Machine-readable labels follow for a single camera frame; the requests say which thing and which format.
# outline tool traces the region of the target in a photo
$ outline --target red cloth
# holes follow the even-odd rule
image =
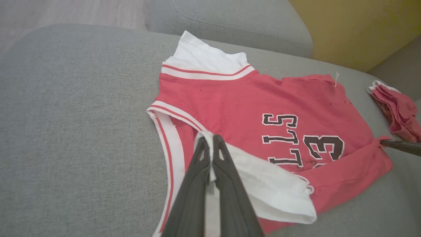
[[[182,156],[167,149],[173,164],[188,167],[194,130],[219,134],[226,143],[306,178],[314,187],[310,197],[317,213],[354,198],[392,169],[380,145],[389,137],[373,137],[330,75],[277,80],[252,70],[236,78],[247,67],[222,75],[163,65],[160,94],[149,109],[171,116],[175,125],[177,136],[158,128],[181,141]],[[276,142],[269,141],[274,137]],[[175,175],[169,172],[171,180]],[[265,233],[291,225],[263,218],[260,223]]]
[[[391,133],[404,140],[421,143],[421,126],[415,118],[417,107],[411,98],[383,85],[376,86],[371,95],[390,122]]]

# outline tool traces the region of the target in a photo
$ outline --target seam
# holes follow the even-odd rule
[[[215,27],[215,28],[221,28],[221,29],[224,29],[224,30],[241,31],[241,32],[245,32],[245,33],[251,33],[251,34],[255,34],[255,35],[259,35],[259,36],[264,36],[264,37],[267,37],[267,38],[274,38],[274,39],[277,39],[277,40],[286,41],[286,42],[295,43],[295,44],[304,45],[304,46],[312,46],[313,45],[313,44],[306,44],[306,43],[300,43],[300,42],[296,42],[296,41],[292,41],[292,40],[287,40],[287,39],[279,38],[279,37],[272,36],[272,35],[266,35],[266,34],[257,33],[257,32],[253,32],[253,31],[242,30],[242,29],[238,29],[238,28],[235,28],[235,27],[213,24],[213,23],[201,21],[201,20],[198,20],[198,19],[195,19],[195,18],[192,18],[192,17],[188,17],[188,16],[185,16],[183,13],[181,13],[181,11],[174,5],[174,1],[175,0],[170,0],[170,4],[176,10],[178,15],[180,15],[181,17],[184,17],[184,18],[186,18],[186,19],[188,19],[192,22],[195,22],[195,23],[199,23],[199,24],[202,24],[202,25],[209,25],[209,26],[212,26],[212,27]]]

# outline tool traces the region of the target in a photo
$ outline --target gray sofa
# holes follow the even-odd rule
[[[309,31],[288,0],[154,0],[150,30],[310,58]]]
[[[26,35],[0,59],[0,236],[145,236],[166,195],[165,159],[146,108],[179,36],[60,24]],[[261,73],[339,72],[377,137],[388,124],[366,92],[377,78],[303,57],[245,52]],[[386,148],[394,169],[356,198],[272,237],[421,236],[421,159]]]

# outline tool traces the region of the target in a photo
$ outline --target red basketball jersey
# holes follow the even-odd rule
[[[318,213],[360,194],[392,168],[379,143],[385,137],[373,137],[330,75],[277,80],[249,64],[224,74],[164,63],[159,80],[160,94],[148,111],[169,116],[160,121],[154,115],[170,163],[170,186],[181,182],[171,169],[187,169],[198,131],[219,134],[226,143],[305,177],[314,187],[310,197]],[[177,140],[179,147],[168,140]],[[176,150],[183,160],[169,161]],[[169,189],[164,212],[174,192]],[[266,233],[288,225],[260,220]]]

